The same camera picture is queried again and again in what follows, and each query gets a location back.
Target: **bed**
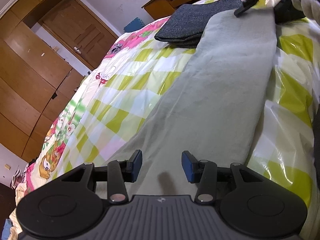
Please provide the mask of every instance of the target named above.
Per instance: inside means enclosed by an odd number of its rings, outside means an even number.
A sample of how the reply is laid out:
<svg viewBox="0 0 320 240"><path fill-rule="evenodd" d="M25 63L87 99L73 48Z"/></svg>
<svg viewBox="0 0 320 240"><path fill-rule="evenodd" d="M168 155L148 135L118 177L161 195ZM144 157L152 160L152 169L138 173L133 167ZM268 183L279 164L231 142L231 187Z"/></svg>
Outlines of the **bed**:
<svg viewBox="0 0 320 240"><path fill-rule="evenodd" d="M278 1L259 0L255 8ZM139 130L195 52L153 38L167 20L118 38L52 124L38 160L18 187L17 202L84 162L102 165ZM320 221L312 131L320 96L320 28L304 18L277 25L276 33L265 106L246 165L304 200L308 217L300 235L314 239ZM12 228L14 234L20 230L17 223Z"/></svg>

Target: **door frame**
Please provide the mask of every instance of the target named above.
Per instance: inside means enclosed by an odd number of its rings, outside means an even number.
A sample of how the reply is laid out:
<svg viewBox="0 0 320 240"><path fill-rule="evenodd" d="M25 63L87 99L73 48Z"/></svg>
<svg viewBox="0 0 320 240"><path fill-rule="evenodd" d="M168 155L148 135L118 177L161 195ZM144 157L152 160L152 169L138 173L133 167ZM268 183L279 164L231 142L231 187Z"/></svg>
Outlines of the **door frame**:
<svg viewBox="0 0 320 240"><path fill-rule="evenodd" d="M56 6L59 6L61 3L63 3L65 0L62 0L59 2ZM106 28L112 36L114 36L116 39L118 39L118 35L116 35L109 27L106 25L92 10L89 9L88 6L86 6L81 0L75 0L77 3L79 3L88 13L90 13L104 28ZM75 52L74 48L70 47L60 36L58 36L47 24L43 22L43 18L49 13L47 12L40 20L39 24L48 32L50 33L57 41L59 41L67 50L69 50L77 59L79 59L84 65L86 65L91 71L93 71L95 68L87 62L84 58L82 58L78 53Z"/></svg>

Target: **gloved hand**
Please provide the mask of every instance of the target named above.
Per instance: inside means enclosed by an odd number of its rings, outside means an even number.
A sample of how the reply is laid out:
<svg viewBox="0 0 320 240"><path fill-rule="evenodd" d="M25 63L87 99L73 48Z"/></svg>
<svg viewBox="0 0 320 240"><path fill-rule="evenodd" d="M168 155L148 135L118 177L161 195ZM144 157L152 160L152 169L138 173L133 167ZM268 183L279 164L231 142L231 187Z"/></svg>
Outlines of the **gloved hand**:
<svg viewBox="0 0 320 240"><path fill-rule="evenodd" d="M315 20L320 25L320 3L317 0L291 0L293 6L303 11L309 19Z"/></svg>

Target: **silver screw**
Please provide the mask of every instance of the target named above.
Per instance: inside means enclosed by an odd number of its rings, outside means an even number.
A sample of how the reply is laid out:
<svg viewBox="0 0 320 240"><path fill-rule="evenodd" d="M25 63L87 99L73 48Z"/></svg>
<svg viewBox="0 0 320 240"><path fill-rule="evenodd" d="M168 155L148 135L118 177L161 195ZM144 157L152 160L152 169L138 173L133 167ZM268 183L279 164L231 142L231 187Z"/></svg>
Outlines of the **silver screw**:
<svg viewBox="0 0 320 240"><path fill-rule="evenodd" d="M198 200L200 200L201 202L209 202L213 200L213 196L211 196L210 194L201 194L198 196Z"/></svg>
<svg viewBox="0 0 320 240"><path fill-rule="evenodd" d="M112 202L121 202L125 200L125 195L121 194L121 193L116 193L110 196L110 200Z"/></svg>

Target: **door handle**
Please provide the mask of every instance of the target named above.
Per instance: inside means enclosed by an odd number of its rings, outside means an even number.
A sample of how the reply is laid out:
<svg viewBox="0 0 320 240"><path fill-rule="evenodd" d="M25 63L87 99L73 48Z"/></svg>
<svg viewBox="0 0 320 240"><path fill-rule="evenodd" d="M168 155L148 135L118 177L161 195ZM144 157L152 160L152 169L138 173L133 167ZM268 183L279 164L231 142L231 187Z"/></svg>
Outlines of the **door handle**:
<svg viewBox="0 0 320 240"><path fill-rule="evenodd" d="M74 47L75 51L78 52L79 54L81 54L81 51L77 48L77 47Z"/></svg>

